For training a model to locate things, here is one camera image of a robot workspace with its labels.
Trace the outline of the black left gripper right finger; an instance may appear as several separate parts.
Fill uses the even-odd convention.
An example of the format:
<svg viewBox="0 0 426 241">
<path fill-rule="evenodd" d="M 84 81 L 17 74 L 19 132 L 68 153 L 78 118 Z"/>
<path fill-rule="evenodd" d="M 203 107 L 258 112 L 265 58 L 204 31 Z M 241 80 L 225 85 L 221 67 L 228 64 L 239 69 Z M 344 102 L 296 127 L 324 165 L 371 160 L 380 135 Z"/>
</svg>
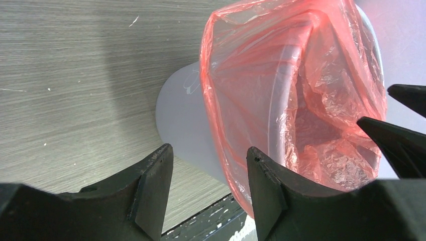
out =
<svg viewBox="0 0 426 241">
<path fill-rule="evenodd" d="M 425 240 L 425 181 L 375 180 L 341 192 L 247 151 L 258 240 Z"/>
</svg>

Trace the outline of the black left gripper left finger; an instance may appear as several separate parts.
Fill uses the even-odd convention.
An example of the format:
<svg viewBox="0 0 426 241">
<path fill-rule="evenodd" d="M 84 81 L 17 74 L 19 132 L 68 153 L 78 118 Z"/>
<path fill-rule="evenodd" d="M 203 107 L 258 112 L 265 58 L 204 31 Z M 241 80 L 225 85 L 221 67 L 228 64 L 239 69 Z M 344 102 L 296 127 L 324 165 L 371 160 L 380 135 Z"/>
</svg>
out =
<svg viewBox="0 0 426 241">
<path fill-rule="evenodd" d="M 172 173 L 164 144 L 77 193 L 3 183 L 1 240 L 160 240 Z"/>
</svg>

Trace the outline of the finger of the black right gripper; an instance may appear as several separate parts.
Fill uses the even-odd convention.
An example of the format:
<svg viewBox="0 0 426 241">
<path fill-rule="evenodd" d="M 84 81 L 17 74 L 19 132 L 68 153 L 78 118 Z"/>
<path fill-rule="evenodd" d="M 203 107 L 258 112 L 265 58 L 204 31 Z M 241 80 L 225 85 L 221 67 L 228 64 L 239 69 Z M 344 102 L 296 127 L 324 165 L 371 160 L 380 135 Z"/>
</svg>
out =
<svg viewBox="0 0 426 241">
<path fill-rule="evenodd" d="M 379 147 L 401 179 L 425 178 L 425 134 L 362 117 L 357 125 Z"/>
<path fill-rule="evenodd" d="M 425 117 L 424 85 L 394 84 L 387 91 L 392 98 Z"/>
</svg>

